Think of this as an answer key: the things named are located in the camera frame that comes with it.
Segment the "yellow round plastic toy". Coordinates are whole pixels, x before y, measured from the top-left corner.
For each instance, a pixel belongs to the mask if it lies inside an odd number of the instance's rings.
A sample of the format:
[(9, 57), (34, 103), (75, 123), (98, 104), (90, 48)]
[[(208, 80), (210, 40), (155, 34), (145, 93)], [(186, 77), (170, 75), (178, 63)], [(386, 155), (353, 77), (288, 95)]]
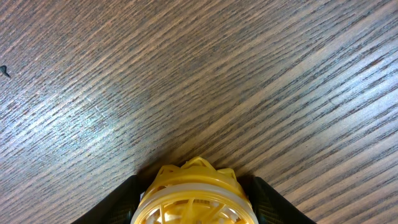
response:
[(234, 170), (217, 170), (207, 160), (194, 157), (180, 167), (160, 168), (131, 223), (259, 222)]

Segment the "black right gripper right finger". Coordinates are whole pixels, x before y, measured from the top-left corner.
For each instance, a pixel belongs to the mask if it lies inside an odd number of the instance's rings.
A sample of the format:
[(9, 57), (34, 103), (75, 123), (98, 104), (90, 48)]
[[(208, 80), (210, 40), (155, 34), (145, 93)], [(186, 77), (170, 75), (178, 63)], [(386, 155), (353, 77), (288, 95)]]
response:
[(315, 224), (260, 177), (251, 179), (247, 195), (258, 223)]

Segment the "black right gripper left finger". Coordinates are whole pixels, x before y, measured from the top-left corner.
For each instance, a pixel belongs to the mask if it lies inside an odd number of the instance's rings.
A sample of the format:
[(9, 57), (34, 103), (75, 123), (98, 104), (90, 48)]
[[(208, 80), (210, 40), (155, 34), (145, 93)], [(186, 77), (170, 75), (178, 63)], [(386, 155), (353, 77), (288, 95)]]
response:
[(132, 175), (73, 224), (130, 223), (141, 193), (139, 178)]

